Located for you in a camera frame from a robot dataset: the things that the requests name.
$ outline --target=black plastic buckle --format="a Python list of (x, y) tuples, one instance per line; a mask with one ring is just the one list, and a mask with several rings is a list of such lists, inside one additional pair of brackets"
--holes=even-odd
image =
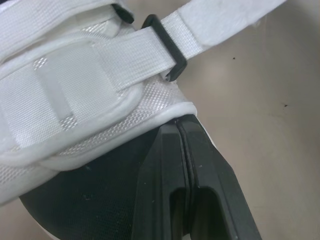
[(171, 69), (171, 71), (165, 76), (165, 79), (168, 82), (173, 82), (176, 80), (180, 74), (187, 67), (187, 59), (182, 54), (180, 49), (177, 47), (175, 42), (167, 33), (166, 29), (162, 25), (161, 21), (157, 17), (157, 15), (152, 14), (149, 15), (144, 21), (142, 28), (152, 27), (155, 33), (159, 36), (164, 46), (167, 48), (172, 58), (176, 62), (176, 65)]
[(134, 16), (129, 11), (124, 9), (122, 6), (116, 3), (111, 5), (115, 10), (116, 14), (118, 14), (118, 16), (122, 19), (122, 21), (124, 21), (127, 24), (132, 24), (135, 21)]

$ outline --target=white mesh fabric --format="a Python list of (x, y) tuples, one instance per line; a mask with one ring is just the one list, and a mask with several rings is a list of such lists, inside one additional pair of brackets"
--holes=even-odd
[(35, 168), (35, 166), (13, 167), (0, 164), (0, 189), (6, 183), (31, 172)]
[(169, 106), (187, 102), (177, 84), (163, 81), (159, 76), (145, 83), (139, 106), (123, 121), (62, 151), (58, 156), (79, 155), (115, 139), (122, 133), (143, 124)]

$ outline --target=black plastic piece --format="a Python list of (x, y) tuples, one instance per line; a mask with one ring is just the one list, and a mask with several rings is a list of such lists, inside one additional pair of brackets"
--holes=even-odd
[(132, 240), (181, 240), (189, 197), (180, 134), (174, 124), (159, 133), (139, 171)]
[(162, 43), (168, 50), (168, 52), (171, 54), (172, 58), (175, 61), (175, 66), (171, 69), (171, 71), (166, 75), (165, 79), (168, 82), (175, 81), (180, 74), (185, 70), (187, 67), (187, 59), (182, 54), (180, 49), (177, 47), (175, 42), (172, 40), (172, 38), (167, 33), (166, 29), (162, 25), (161, 21), (155, 14), (149, 15), (146, 20), (144, 21), (142, 28), (152, 27), (155, 33), (159, 36)]
[(127, 24), (132, 24), (135, 19), (132, 13), (130, 13), (128, 10), (124, 9), (122, 6), (119, 4), (111, 4), (113, 9), (115, 10), (116, 14), (122, 19)]
[(261, 240), (236, 175), (195, 116), (177, 127), (187, 146), (194, 178), (189, 231), (194, 240)]
[(261, 240), (232, 168), (193, 115), (20, 199), (61, 240)]

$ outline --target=gray surface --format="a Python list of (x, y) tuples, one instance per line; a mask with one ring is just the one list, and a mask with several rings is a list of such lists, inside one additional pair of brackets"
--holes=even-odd
[[(128, 0), (136, 27), (185, 2)], [(178, 80), (233, 167), (264, 240), (320, 240), (319, 9), (318, 0), (287, 2), (190, 60)], [(18, 201), (0, 209), (0, 233), (47, 239)]]

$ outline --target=white padded brace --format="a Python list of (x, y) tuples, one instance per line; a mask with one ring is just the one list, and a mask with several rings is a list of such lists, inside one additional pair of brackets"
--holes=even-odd
[[(114, 2), (23, 0), (13, 4), (0, 14), (4, 32), (0, 36), (0, 60), (29, 46), (71, 16)], [(161, 22), (190, 59), (283, 2), (192, 0)], [(35, 6), (41, 13), (36, 16)], [(111, 10), (108, 19), (119, 22), (114, 14)], [(6, 23), (14, 25), (14, 30)], [(0, 164), (39, 162), (63, 170), (42, 161), (127, 118), (143, 97), (144, 81), (167, 73), (176, 64), (151, 27), (118, 37), (87, 31), (64, 33), (40, 41), (39, 46), (0, 66), (0, 121), (5, 123), (0, 141), (8, 139), (0, 146)]]

